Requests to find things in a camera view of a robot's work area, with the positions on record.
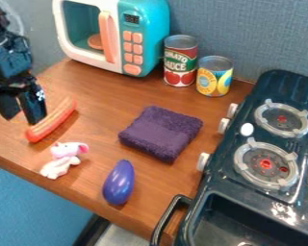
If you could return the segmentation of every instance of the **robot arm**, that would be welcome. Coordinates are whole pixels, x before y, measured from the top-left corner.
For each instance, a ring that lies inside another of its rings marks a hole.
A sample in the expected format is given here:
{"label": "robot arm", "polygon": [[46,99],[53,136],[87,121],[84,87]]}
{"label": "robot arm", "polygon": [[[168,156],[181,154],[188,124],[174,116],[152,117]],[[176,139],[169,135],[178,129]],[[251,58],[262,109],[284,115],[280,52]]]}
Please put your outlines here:
{"label": "robot arm", "polygon": [[9,25],[0,8],[0,113],[9,120],[21,106],[28,122],[35,125],[46,116],[44,93],[28,72],[32,57],[26,37],[10,32]]}

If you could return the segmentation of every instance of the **tin can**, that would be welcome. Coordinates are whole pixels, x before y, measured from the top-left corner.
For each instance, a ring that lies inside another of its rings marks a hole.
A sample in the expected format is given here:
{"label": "tin can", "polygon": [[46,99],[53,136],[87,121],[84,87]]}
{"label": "tin can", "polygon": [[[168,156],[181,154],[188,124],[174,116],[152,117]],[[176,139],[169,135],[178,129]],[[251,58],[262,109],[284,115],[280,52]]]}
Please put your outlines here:
{"label": "tin can", "polygon": [[219,97],[229,91],[233,63],[224,57],[210,56],[198,62],[196,89],[203,95]]}
{"label": "tin can", "polygon": [[171,86],[189,86],[196,78],[197,41],[175,35],[165,40],[165,81]]}

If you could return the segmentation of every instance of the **orange button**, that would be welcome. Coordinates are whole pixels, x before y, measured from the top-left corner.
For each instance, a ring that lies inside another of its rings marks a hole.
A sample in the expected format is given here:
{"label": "orange button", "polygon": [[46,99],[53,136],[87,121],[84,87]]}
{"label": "orange button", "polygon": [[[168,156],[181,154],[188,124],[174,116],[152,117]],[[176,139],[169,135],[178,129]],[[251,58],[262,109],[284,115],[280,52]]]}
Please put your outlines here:
{"label": "orange button", "polygon": [[132,34],[132,37],[133,37],[134,42],[142,43],[142,34],[135,33],[135,34]]}
{"label": "orange button", "polygon": [[130,54],[130,53],[125,53],[125,54],[124,54],[124,59],[125,59],[127,62],[132,62],[132,54]]}
{"label": "orange button", "polygon": [[123,69],[125,72],[130,73],[132,75],[140,75],[141,74],[141,68],[138,67],[137,65],[133,64],[125,64],[123,66]]}
{"label": "orange button", "polygon": [[134,53],[137,55],[142,54],[142,46],[138,44],[134,44]]}
{"label": "orange button", "polygon": [[129,31],[124,31],[124,32],[123,32],[123,39],[126,40],[126,41],[131,41],[131,35],[132,35],[131,32],[129,32]]}
{"label": "orange button", "polygon": [[132,44],[131,44],[131,42],[124,42],[123,43],[123,49],[126,52],[132,52]]}
{"label": "orange button", "polygon": [[137,65],[142,65],[142,56],[134,56],[134,63]]}

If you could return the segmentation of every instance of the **red burner center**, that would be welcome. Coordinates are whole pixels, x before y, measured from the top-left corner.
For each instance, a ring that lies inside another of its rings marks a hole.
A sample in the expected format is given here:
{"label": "red burner center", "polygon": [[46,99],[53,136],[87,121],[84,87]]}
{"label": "red burner center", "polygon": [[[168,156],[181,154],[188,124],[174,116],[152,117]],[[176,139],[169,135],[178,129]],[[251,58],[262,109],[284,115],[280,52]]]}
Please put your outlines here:
{"label": "red burner center", "polygon": [[287,117],[284,115],[278,115],[277,116],[277,121],[281,123],[286,123],[287,122]]}
{"label": "red burner center", "polygon": [[271,169],[272,164],[271,161],[268,159],[260,160],[260,166],[263,167],[264,169]]}
{"label": "red burner center", "polygon": [[280,171],[286,173],[286,172],[289,171],[289,169],[287,167],[285,167],[285,166],[281,166],[280,167]]}

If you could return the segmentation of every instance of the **white knob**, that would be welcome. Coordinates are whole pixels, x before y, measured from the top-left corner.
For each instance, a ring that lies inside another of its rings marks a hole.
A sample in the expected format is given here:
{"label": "white knob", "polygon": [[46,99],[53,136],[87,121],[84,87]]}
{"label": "white knob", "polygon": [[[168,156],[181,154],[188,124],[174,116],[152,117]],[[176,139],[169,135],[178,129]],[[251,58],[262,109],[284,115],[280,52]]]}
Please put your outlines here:
{"label": "white knob", "polygon": [[201,153],[197,161],[197,166],[196,166],[197,171],[203,172],[205,164],[207,163],[209,157],[210,157],[210,154],[204,153],[204,152]]}
{"label": "white knob", "polygon": [[254,127],[251,123],[245,123],[241,126],[240,133],[242,136],[250,136],[254,132]]}
{"label": "white knob", "polygon": [[218,132],[221,135],[224,135],[227,129],[227,126],[231,120],[227,118],[222,118],[219,123]]}
{"label": "white knob", "polygon": [[238,104],[231,104],[228,108],[227,118],[230,118],[230,119],[233,118],[238,107],[239,107]]}

